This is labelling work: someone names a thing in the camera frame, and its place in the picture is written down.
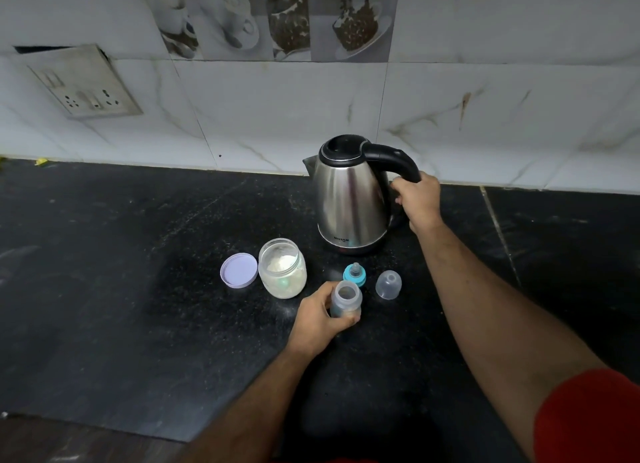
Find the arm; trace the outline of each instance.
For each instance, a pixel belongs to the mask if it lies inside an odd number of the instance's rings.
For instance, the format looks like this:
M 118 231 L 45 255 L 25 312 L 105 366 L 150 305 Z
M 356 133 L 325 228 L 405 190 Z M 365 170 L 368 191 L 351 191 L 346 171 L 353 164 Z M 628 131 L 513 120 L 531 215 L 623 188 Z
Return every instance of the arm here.
M 187 445 L 179 463 L 268 461 L 303 372 L 339 332 L 359 318 L 330 318 L 331 291 L 325 282 L 300 303 L 289 342 L 267 369 L 229 408 Z
M 417 234 L 453 336 L 471 372 L 533 461 L 536 413 L 564 380 L 604 363 L 567 326 L 500 279 L 440 217 L 440 184 L 392 186 Z

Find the purple jar lid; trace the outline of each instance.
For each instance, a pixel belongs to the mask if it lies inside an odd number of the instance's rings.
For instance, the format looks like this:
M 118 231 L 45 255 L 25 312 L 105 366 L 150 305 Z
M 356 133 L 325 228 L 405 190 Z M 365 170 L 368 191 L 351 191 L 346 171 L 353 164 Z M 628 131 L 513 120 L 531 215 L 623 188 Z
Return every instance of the purple jar lid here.
M 258 275 L 258 261 L 246 252 L 229 257 L 220 268 L 220 277 L 229 288 L 246 288 Z

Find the kettle handle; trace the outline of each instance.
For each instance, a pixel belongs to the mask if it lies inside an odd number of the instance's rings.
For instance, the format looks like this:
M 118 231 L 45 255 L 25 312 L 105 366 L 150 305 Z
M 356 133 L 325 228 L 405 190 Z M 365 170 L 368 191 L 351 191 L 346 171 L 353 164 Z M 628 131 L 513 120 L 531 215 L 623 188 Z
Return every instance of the kettle handle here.
M 384 144 L 363 143 L 362 154 L 372 166 L 385 195 L 385 203 L 389 212 L 388 226 L 389 228 L 397 227 L 404 223 L 407 217 L 404 214 L 404 208 L 396 203 L 398 194 L 396 190 L 391 188 L 387 175 L 383 172 L 391 171 L 407 181 L 418 183 L 421 180 L 420 170 L 407 153 Z
M 363 143 L 362 155 L 373 167 L 380 171 L 391 171 L 412 183 L 420 181 L 420 170 L 415 161 L 402 150 L 384 144 Z

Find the left hand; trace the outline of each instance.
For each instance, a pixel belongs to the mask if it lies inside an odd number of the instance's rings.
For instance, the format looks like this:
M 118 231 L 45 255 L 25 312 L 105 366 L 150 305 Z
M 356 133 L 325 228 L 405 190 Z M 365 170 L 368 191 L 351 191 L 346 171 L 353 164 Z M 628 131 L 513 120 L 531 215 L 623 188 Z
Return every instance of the left hand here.
M 287 348 L 313 359 L 342 330 L 360 321 L 360 315 L 331 318 L 327 308 L 331 305 L 331 292 L 338 282 L 325 282 L 308 298 L 300 302 L 296 321 L 289 335 Z

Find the power outlet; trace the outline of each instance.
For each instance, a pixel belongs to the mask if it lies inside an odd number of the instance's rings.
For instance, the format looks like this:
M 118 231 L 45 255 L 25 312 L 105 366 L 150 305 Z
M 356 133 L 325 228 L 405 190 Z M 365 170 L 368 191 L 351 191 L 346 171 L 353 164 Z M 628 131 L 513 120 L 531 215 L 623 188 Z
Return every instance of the power outlet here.
M 40 79 L 70 118 L 142 114 L 95 45 L 22 55 L 20 60 Z

